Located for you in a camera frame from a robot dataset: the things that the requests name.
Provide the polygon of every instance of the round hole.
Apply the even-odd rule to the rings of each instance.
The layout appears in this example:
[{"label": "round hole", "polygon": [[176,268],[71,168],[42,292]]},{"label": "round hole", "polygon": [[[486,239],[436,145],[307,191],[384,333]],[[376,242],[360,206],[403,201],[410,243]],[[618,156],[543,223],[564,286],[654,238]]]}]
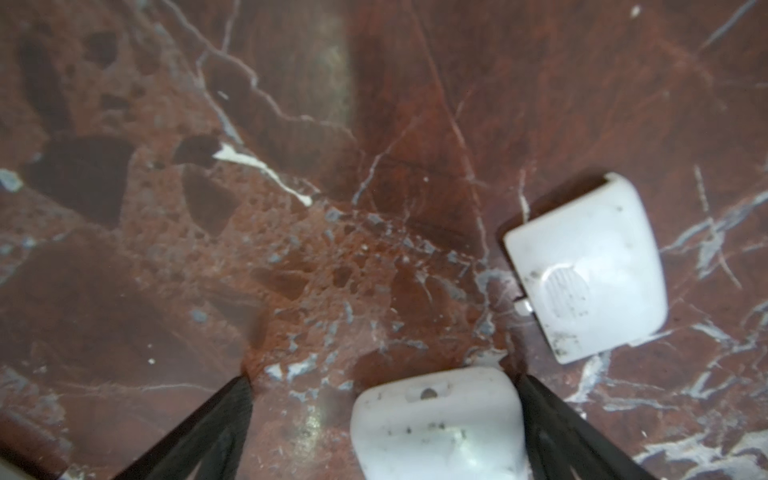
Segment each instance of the round hole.
[{"label": "round hole", "polygon": [[422,392],[422,400],[436,399],[437,392],[433,389],[424,389]]}]

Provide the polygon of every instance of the marble floor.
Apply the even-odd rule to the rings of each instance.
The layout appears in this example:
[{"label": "marble floor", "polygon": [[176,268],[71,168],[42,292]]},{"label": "marble floor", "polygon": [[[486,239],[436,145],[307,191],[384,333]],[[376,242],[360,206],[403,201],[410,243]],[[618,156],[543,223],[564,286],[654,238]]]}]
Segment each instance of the marble floor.
[{"label": "marble floor", "polygon": [[[239,478],[513,349],[658,477],[768,477],[768,3],[5,0],[0,451],[110,478],[225,382]],[[501,235],[616,171],[670,315],[561,366]]]}]

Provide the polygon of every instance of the white plastic cover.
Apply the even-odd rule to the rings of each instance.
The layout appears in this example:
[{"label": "white plastic cover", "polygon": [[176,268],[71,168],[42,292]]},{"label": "white plastic cover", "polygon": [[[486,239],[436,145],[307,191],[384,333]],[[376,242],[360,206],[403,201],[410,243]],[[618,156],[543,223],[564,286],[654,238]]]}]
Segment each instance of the white plastic cover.
[{"label": "white plastic cover", "polygon": [[605,178],[504,236],[560,363],[641,339],[667,318],[661,260],[640,195],[621,175]]},{"label": "white plastic cover", "polygon": [[414,377],[355,401],[352,445],[367,480],[525,480],[523,415],[491,367]]}]

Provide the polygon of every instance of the white plastic object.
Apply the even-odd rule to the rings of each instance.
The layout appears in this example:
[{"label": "white plastic object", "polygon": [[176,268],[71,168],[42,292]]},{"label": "white plastic object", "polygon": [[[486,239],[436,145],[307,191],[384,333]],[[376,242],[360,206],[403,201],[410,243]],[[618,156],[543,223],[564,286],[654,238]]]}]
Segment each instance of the white plastic object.
[{"label": "white plastic object", "polygon": [[352,445],[367,480],[525,480],[523,415],[509,378],[468,367],[368,389]]},{"label": "white plastic object", "polygon": [[504,245],[559,363],[649,336],[667,291],[640,195],[618,174],[515,228]]}]

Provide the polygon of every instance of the red marble surface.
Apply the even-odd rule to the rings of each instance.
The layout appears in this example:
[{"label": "red marble surface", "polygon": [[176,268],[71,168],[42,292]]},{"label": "red marble surface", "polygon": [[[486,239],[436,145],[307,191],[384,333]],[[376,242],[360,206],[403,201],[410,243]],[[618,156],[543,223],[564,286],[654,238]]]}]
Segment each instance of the red marble surface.
[{"label": "red marble surface", "polygon": [[[768,477],[766,22],[755,0],[6,1],[2,451],[109,478],[242,369],[241,478],[361,478],[357,393],[511,348],[655,475]],[[611,170],[669,320],[560,366],[499,238]]]}]

